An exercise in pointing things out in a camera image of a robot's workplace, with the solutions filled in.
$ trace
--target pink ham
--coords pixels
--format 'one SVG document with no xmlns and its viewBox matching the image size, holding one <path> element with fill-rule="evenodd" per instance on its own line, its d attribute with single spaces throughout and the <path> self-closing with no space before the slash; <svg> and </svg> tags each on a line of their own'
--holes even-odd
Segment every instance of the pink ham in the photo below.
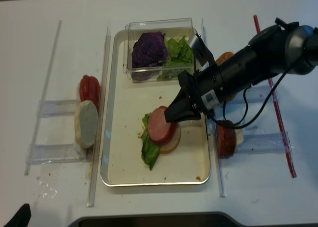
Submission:
<svg viewBox="0 0 318 227">
<path fill-rule="evenodd" d="M 149 138 L 157 145 L 167 144 L 173 137 L 177 125 L 175 123 L 167 123 L 164 117 L 165 106 L 155 109 L 148 121 Z"/>
</svg>

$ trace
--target tomato slice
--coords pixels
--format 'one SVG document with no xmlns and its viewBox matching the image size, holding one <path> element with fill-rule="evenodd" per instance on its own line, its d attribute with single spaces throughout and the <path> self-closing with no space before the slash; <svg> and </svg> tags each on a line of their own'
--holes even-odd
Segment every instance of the tomato slice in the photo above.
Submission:
<svg viewBox="0 0 318 227">
<path fill-rule="evenodd" d="M 233 124 L 231 121 L 219 120 L 223 124 Z M 219 145 L 219 158 L 227 158 L 234 154 L 236 147 L 236 134 L 233 129 L 227 129 L 217 125 L 217 136 Z"/>
<path fill-rule="evenodd" d="M 224 129 L 222 126 L 217 125 L 217 138 L 218 138 L 218 148 L 219 148 L 219 158 L 225 157 L 225 143 L 224 143 Z"/>
<path fill-rule="evenodd" d="M 79 96 L 81 101 L 90 100 L 98 111 L 100 86 L 98 80 L 93 76 L 84 75 L 79 85 Z"/>
</svg>

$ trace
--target barcode label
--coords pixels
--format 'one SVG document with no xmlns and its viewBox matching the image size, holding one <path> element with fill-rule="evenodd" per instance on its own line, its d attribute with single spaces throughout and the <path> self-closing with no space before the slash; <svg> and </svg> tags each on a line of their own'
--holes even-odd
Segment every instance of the barcode label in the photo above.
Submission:
<svg viewBox="0 0 318 227">
<path fill-rule="evenodd" d="M 213 109 L 220 103 L 213 89 L 202 95 L 201 99 L 207 110 Z"/>
</svg>

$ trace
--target robotic arm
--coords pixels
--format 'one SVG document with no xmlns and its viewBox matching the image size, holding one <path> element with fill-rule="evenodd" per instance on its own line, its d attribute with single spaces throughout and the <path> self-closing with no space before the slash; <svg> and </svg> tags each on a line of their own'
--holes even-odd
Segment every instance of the robotic arm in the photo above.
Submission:
<svg viewBox="0 0 318 227">
<path fill-rule="evenodd" d="M 206 62 L 209 66 L 203 71 L 195 69 L 193 75 L 187 71 L 178 75 L 181 90 L 165 111 L 166 121 L 199 120 L 203 112 L 217 122 L 213 118 L 213 108 L 239 91 L 283 74 L 272 93 L 286 74 L 310 73 L 318 65 L 318 29 L 299 26 L 298 22 L 287 24 L 278 18 L 275 23 L 219 66 L 200 36 L 192 35 L 188 45 L 194 57 L 202 66 Z M 242 128 L 220 125 L 230 129 Z"/>
</svg>

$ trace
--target black object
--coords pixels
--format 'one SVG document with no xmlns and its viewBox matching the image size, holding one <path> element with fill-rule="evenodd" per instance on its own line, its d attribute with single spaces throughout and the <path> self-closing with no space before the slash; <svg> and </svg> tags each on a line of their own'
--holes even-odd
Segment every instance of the black object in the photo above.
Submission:
<svg viewBox="0 0 318 227">
<path fill-rule="evenodd" d="M 69 227 L 242 227 L 223 213 L 85 218 Z"/>
<path fill-rule="evenodd" d="M 4 227 L 27 227 L 31 219 L 29 204 L 24 204 Z"/>
<path fill-rule="evenodd" d="M 190 48 L 194 55 L 208 54 L 207 59 L 198 60 L 201 65 L 207 60 L 209 66 L 193 75 L 187 71 L 178 75 L 181 90 L 164 113 L 166 121 L 198 120 L 201 112 L 213 119 L 211 110 L 215 106 L 250 85 L 281 73 L 310 73 L 318 63 L 317 29 L 299 26 L 298 22 L 287 24 L 278 18 L 275 22 L 219 66 L 206 47 L 197 52 L 204 43 L 197 34 L 192 36 Z"/>
<path fill-rule="evenodd" d="M 244 112 L 244 115 L 243 117 L 241 118 L 241 120 L 239 120 L 237 123 L 234 123 L 233 125 L 239 125 L 246 117 L 247 115 L 247 112 L 248 112 L 248 102 L 247 102 L 247 99 L 246 99 L 246 92 L 247 90 L 250 88 L 250 86 L 248 88 L 245 88 L 244 92 L 243 92 L 243 99 L 244 99 L 244 102 L 245 102 L 245 112 Z M 222 114 L 223 114 L 223 118 L 225 121 L 227 121 L 226 117 L 225 117 L 225 107 L 227 105 L 227 101 L 224 101 L 223 102 L 223 110 L 222 110 Z"/>
</svg>

